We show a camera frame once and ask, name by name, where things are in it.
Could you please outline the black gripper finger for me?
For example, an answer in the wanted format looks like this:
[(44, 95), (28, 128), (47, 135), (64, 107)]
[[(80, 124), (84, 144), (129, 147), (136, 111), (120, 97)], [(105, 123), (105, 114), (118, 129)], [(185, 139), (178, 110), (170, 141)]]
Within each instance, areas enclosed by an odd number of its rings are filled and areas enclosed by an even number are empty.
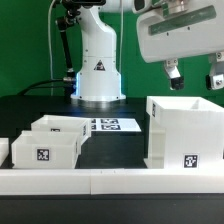
[(216, 52), (209, 56), (210, 73), (206, 76), (206, 87), (209, 90), (224, 88), (224, 52)]
[(184, 88), (184, 77), (180, 75), (178, 70), (178, 60), (166, 60), (163, 64), (164, 70), (170, 82), (171, 90), (181, 90)]

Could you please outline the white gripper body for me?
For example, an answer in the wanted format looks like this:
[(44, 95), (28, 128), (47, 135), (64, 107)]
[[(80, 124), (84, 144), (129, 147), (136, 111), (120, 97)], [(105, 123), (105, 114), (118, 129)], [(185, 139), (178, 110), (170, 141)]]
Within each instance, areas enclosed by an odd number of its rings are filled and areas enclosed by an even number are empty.
[(224, 51), (224, 0), (135, 0), (146, 62)]

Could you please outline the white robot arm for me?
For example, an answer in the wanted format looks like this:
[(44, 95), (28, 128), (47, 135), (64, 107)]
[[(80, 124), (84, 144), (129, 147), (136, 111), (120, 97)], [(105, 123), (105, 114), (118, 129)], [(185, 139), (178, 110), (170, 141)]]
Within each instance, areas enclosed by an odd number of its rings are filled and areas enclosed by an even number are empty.
[(57, 20), (68, 74), (76, 78), (71, 97), (84, 102), (123, 100), (116, 69), (116, 33), (101, 12), (138, 15), (137, 37), (147, 63), (161, 61), (170, 88), (184, 87), (180, 58), (211, 56), (209, 84), (224, 87), (224, 0), (54, 0), (66, 9)]

